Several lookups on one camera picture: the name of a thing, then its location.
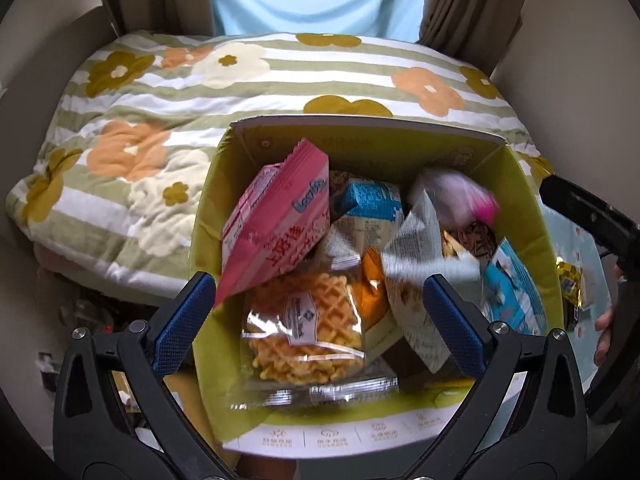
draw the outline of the pink snack bag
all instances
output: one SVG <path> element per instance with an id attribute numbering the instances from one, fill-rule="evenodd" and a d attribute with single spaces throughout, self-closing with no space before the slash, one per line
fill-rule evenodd
<path id="1" fill-rule="evenodd" d="M 329 157 L 302 139 L 249 184 L 222 233 L 216 306 L 293 270 L 329 228 Z"/>

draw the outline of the white snack package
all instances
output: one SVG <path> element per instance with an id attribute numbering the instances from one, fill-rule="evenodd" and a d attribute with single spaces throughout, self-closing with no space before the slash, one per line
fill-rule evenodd
<path id="1" fill-rule="evenodd" d="M 436 373 L 450 352 L 422 305 L 424 280 L 442 274 L 465 300 L 480 304 L 480 263 L 470 253 L 442 256 L 442 238 L 436 211 L 422 192 L 392 240 L 382 251 L 386 291 L 396 322 L 409 346 Z"/>

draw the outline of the storage box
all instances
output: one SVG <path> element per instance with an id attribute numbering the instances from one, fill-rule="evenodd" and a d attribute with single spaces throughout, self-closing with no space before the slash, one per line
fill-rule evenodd
<path id="1" fill-rule="evenodd" d="M 261 116 L 232 124 L 202 192 L 191 270 L 220 276 L 222 229 L 238 199 L 266 164 L 281 162 L 305 137 L 329 155 L 332 170 L 408 186 L 424 166 L 468 174 L 500 203 L 494 231 L 507 237 L 542 297 L 548 328 L 562 326 L 555 254 L 518 159 L 502 137 L 465 128 L 343 115 Z M 343 456 L 400 446 L 437 434 L 468 386 L 432 385 L 373 402 L 291 410 L 230 410 L 226 393 L 240 379 L 242 297 L 213 310 L 194 342 L 202 400 L 227 449 L 289 458 Z M 393 329 L 393 319 L 387 318 Z M 511 394 L 522 386 L 512 384 Z"/>

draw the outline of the blue snack bag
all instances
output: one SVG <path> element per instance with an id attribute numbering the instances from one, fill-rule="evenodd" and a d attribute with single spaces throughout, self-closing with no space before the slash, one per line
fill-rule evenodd
<path id="1" fill-rule="evenodd" d="M 521 334 L 544 335 L 546 315 L 542 299 L 527 267 L 503 239 L 484 270 L 489 322 L 503 321 Z"/>

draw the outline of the hand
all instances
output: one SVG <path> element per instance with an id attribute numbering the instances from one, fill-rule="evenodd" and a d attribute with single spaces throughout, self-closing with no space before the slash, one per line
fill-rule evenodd
<path id="1" fill-rule="evenodd" d="M 622 276 L 622 271 L 618 266 L 616 266 L 614 272 L 617 278 Z M 593 362 L 596 366 L 601 366 L 607 358 L 607 353 L 611 346 L 611 323 L 613 322 L 613 315 L 614 306 L 611 305 L 605 313 L 596 320 L 596 330 L 602 332 L 596 345 L 596 353 L 593 355 Z"/>

